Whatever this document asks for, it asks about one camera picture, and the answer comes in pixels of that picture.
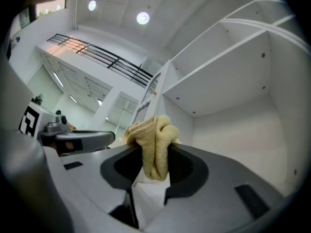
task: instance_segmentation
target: white shelving unit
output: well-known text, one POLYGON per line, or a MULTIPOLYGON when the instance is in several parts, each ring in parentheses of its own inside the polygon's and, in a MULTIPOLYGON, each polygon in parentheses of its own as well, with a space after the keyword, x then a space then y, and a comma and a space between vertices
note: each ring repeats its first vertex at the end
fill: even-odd
POLYGON ((246 19, 273 24, 276 21, 294 15, 289 6, 279 0, 255 0, 229 14, 227 19, 246 19))
POLYGON ((309 49, 286 3, 253 1, 166 63, 139 107, 144 119, 170 116, 182 143, 236 159, 287 195, 310 155, 309 49))

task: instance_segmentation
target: yellow towel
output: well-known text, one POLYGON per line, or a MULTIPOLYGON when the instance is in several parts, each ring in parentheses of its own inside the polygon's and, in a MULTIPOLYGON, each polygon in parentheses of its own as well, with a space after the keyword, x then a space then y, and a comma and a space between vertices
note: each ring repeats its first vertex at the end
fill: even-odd
POLYGON ((167 147, 180 143, 178 129, 171 125, 168 116, 153 116, 144 122, 137 122, 124 133, 124 142, 137 142, 142 148, 142 167, 147 178, 164 181, 168 174, 167 147))

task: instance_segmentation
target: white shelf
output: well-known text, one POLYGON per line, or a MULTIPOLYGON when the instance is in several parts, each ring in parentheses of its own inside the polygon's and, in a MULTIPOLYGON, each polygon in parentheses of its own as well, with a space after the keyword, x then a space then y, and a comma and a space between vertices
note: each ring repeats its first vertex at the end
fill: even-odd
POLYGON ((285 2, 279 0, 256 0, 229 14, 226 18, 246 19, 273 24, 293 14, 285 2))
POLYGON ((226 49, 260 31, 256 26, 218 22, 198 36, 172 59, 184 76, 226 49))
POLYGON ((269 34, 261 31, 209 60, 163 94, 189 115, 200 117, 267 94, 270 72, 269 34))
POLYGON ((306 36, 303 33, 303 31, 299 25, 299 22, 296 19, 296 16, 285 17, 285 18, 277 21, 273 25, 278 26, 279 28, 285 29, 285 30, 297 35, 299 38, 301 38, 305 42, 307 42, 306 36))

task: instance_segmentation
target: balcony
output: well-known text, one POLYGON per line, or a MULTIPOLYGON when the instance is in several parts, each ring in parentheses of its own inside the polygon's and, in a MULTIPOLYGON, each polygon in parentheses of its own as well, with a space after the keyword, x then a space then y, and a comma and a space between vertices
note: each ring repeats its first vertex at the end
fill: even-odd
POLYGON ((58 33, 47 41, 59 46, 64 46, 72 52, 80 54, 103 67, 122 75, 143 88, 146 87, 150 79, 153 77, 150 73, 135 64, 88 42, 58 33))

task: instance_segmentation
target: ceiling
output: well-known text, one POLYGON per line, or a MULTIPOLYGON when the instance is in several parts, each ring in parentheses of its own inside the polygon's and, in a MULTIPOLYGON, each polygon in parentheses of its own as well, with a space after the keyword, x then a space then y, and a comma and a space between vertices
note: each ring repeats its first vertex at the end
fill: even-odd
MULTIPOLYGON (((55 81, 53 76, 53 72, 55 72, 64 85, 64 89, 62 89, 59 82, 55 81, 58 87, 69 93, 79 105, 95 113, 99 108, 97 100, 104 101, 110 91, 109 86, 81 75, 75 67, 46 53, 42 53, 42 58, 44 67, 52 79, 55 81)), ((137 103, 120 96, 110 110, 107 121, 127 128, 136 107, 137 103)))
POLYGON ((77 24, 101 22, 126 29, 131 37, 143 38, 171 55, 178 54, 199 34, 231 12, 253 0, 78 0, 77 24), (147 12, 150 21, 140 25, 137 14, 147 12))

